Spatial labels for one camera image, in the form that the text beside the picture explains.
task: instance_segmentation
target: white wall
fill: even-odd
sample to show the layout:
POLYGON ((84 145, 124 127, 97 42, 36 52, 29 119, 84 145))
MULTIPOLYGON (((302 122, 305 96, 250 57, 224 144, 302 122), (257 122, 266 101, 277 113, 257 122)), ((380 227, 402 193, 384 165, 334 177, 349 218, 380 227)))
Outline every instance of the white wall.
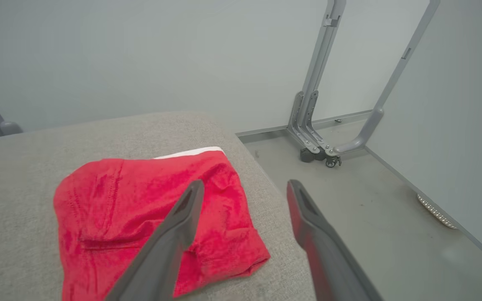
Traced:
MULTIPOLYGON (((317 118, 372 107, 426 2, 349 0, 317 118)), ((284 125, 325 7, 0 0, 0 112, 26 131, 168 110, 208 111, 235 132, 284 125)))
POLYGON ((367 146, 482 243, 482 1, 442 0, 367 146))

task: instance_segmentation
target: caster wheel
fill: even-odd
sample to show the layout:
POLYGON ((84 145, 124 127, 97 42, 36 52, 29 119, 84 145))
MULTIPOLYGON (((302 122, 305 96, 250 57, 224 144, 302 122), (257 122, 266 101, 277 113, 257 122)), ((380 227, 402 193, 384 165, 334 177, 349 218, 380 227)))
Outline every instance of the caster wheel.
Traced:
POLYGON ((333 168, 338 164, 341 166, 341 158, 340 156, 332 156, 332 157, 327 157, 327 162, 325 162, 325 165, 329 168, 333 168))
POLYGON ((307 148, 301 149, 300 160, 306 163, 312 162, 314 160, 314 155, 310 153, 310 151, 307 148))
POLYGON ((325 158, 327 158, 327 155, 325 154, 325 149, 323 149, 323 147, 319 147, 319 154, 314 154, 314 158, 318 161, 323 161, 325 158))

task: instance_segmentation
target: white fabric edge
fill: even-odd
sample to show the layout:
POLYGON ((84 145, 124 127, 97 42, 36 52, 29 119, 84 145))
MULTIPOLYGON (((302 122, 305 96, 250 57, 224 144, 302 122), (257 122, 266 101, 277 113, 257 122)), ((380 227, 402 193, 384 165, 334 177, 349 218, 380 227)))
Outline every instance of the white fabric edge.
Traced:
POLYGON ((179 152, 179 153, 170 154, 166 156, 160 156, 154 159, 167 159, 167 158, 175 158, 175 157, 182 157, 182 156, 195 156, 203 152, 212 152, 212 151, 221 151, 224 154, 224 151, 222 150, 222 148, 218 146, 208 146, 208 147, 196 148, 191 150, 185 150, 184 152, 179 152))

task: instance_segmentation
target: folded red fabric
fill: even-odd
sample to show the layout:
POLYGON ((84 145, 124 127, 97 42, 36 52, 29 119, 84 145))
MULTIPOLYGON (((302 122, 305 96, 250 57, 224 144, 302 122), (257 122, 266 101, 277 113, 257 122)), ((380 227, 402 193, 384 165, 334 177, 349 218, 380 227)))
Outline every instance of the folded red fabric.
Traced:
POLYGON ((103 300, 196 179, 205 185, 204 200, 174 297, 261 267, 269 252, 252 225, 239 176, 222 151, 105 159, 75 170, 55 192, 63 300, 103 300))

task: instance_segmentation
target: gray upholstered cushion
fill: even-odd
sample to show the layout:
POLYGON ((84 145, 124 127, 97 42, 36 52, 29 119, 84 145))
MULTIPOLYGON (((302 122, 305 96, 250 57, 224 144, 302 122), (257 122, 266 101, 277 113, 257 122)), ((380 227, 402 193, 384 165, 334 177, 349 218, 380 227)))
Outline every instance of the gray upholstered cushion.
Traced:
POLYGON ((308 261, 293 238, 283 195, 237 137, 205 114, 174 112, 0 137, 0 300, 61 298, 52 197, 73 170, 102 158, 154 158, 213 145, 239 173, 271 259, 249 278, 213 284, 184 299, 314 299, 308 261))

